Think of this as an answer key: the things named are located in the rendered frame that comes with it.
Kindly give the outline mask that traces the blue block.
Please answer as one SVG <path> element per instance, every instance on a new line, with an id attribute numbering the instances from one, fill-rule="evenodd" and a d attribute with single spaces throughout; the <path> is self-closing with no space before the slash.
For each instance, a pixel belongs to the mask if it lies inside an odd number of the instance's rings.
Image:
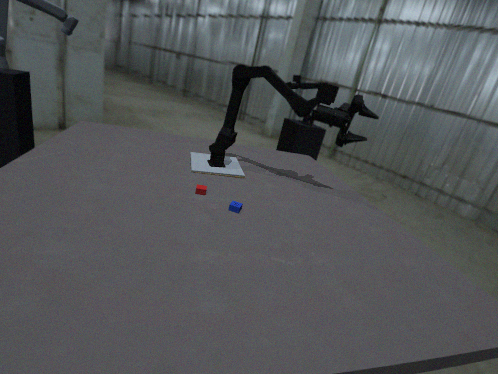
<path id="1" fill-rule="evenodd" d="M 242 209 L 242 203 L 239 203 L 239 202 L 236 202 L 236 201 L 232 201 L 229 205 L 229 211 L 232 211 L 232 212 L 235 212 L 235 213 L 239 213 Z"/>

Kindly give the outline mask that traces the red block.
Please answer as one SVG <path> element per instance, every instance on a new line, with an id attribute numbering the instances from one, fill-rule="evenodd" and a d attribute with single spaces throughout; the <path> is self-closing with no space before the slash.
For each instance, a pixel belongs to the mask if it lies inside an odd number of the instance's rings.
<path id="1" fill-rule="evenodd" d="M 207 188 L 207 186 L 198 185 L 197 184 L 195 194 L 205 195 L 206 194 L 206 188 Z"/>

